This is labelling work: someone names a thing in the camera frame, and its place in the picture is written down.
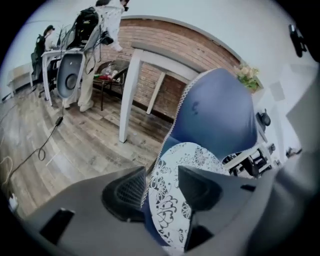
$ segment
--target white wall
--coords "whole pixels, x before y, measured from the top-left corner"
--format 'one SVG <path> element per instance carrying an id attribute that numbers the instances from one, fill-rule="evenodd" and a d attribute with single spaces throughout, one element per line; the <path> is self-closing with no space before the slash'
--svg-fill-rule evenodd
<path id="1" fill-rule="evenodd" d="M 0 93 L 5 91 L 6 72 L 30 62 L 39 33 L 53 24 L 58 34 L 59 26 L 72 24 L 81 10 L 95 2 L 52 0 L 38 9 L 8 51 L 0 73 Z M 259 68 L 258 78 L 265 91 L 254 96 L 256 109 L 267 108 L 274 115 L 272 120 L 281 122 L 281 126 L 267 128 L 269 140 L 275 141 L 281 150 L 299 147 L 286 114 L 316 77 L 319 66 L 308 52 L 302 58 L 296 56 L 288 32 L 288 25 L 294 22 L 276 3 L 270 0 L 131 0 L 124 18 L 153 18 L 189 27 L 220 43 L 250 66 Z M 276 102 L 269 86 L 278 82 L 285 100 Z"/>

